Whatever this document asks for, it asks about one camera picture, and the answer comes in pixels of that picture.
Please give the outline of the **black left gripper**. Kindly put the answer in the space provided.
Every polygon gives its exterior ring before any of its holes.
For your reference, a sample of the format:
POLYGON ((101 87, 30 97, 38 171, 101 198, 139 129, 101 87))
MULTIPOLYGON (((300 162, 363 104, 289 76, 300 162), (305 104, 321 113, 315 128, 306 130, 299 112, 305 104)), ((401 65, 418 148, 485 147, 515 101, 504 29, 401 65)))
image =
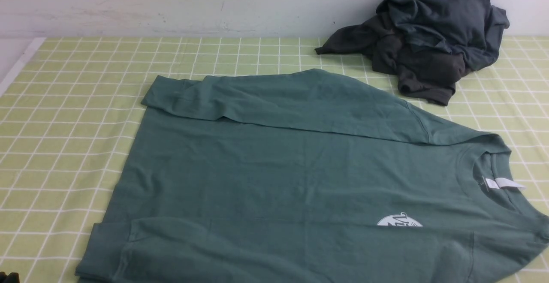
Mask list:
POLYGON ((11 272, 7 274, 6 272, 1 271, 0 283, 20 283, 19 273, 11 272))

